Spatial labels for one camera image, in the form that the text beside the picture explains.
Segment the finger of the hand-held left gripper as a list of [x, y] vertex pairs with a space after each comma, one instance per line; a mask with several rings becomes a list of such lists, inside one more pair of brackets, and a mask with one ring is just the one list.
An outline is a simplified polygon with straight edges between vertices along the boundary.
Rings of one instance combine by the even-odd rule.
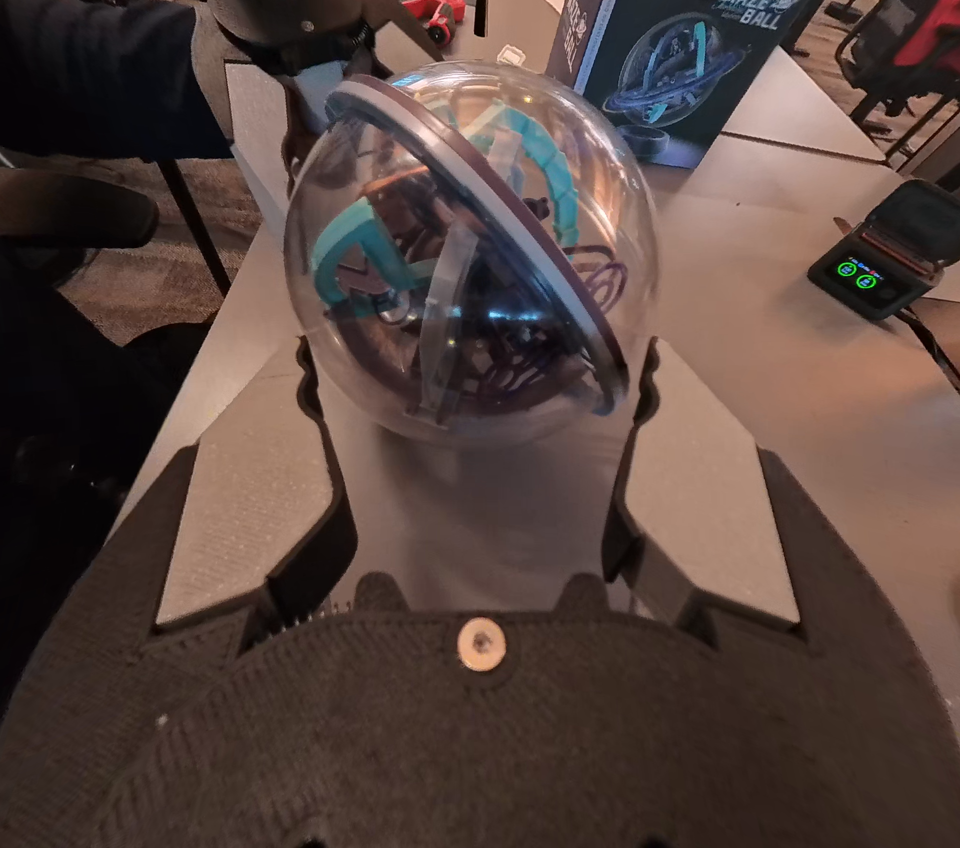
[[347, 62], [326, 62], [306, 68], [289, 79], [289, 93], [299, 121], [307, 129], [325, 129], [329, 123], [327, 103], [342, 84]]
[[249, 63], [223, 66], [233, 159], [258, 204], [287, 204], [290, 172], [284, 155], [289, 119], [284, 87]]

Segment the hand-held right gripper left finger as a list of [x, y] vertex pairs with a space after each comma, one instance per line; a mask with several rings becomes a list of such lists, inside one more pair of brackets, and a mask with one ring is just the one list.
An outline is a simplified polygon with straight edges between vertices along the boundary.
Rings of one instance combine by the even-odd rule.
[[156, 625], [329, 612], [356, 526], [306, 338], [282, 345], [196, 444]]

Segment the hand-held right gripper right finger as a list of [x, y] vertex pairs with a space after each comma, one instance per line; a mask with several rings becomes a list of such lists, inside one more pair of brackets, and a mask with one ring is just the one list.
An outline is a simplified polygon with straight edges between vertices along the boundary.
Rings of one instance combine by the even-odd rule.
[[646, 351], [616, 474], [602, 573], [632, 608], [689, 631], [710, 609], [800, 623], [762, 451], [663, 339]]

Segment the clear plastic maze ball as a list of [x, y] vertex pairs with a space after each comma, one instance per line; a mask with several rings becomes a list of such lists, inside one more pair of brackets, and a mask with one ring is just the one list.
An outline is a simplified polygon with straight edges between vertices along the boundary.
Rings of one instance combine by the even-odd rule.
[[330, 93], [284, 264], [314, 362], [404, 439], [513, 445], [638, 385], [659, 281], [626, 141], [557, 81], [444, 62]]

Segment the person's left forearm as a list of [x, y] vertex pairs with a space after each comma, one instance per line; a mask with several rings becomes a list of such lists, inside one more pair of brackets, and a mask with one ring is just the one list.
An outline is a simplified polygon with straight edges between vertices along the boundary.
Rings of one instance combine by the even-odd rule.
[[33, 157], [228, 159], [197, 82], [197, 13], [1, 0], [1, 145]]

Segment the dark maze ball box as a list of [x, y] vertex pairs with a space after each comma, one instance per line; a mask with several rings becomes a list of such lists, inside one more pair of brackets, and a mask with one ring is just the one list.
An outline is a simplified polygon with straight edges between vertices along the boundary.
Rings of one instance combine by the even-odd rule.
[[694, 169], [808, 0], [564, 0], [545, 73], [640, 162]]

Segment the red toy tool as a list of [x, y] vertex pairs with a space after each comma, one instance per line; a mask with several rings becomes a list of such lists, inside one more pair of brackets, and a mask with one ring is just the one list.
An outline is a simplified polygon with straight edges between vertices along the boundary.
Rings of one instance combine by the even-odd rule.
[[425, 28], [440, 49], [450, 46], [462, 26], [465, 0], [396, 0]]

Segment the person's dark clothing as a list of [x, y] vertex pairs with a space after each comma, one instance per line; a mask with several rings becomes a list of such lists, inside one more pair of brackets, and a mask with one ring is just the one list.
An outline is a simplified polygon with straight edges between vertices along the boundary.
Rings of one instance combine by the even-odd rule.
[[99, 552], [210, 326], [117, 345], [2, 250], [3, 696]]

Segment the black device with green display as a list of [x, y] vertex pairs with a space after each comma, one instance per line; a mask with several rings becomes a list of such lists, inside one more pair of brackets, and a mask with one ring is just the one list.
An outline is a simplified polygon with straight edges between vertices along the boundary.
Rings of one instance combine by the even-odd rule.
[[958, 198], [931, 182], [910, 180], [817, 259], [806, 277], [877, 323], [936, 288], [958, 260]]

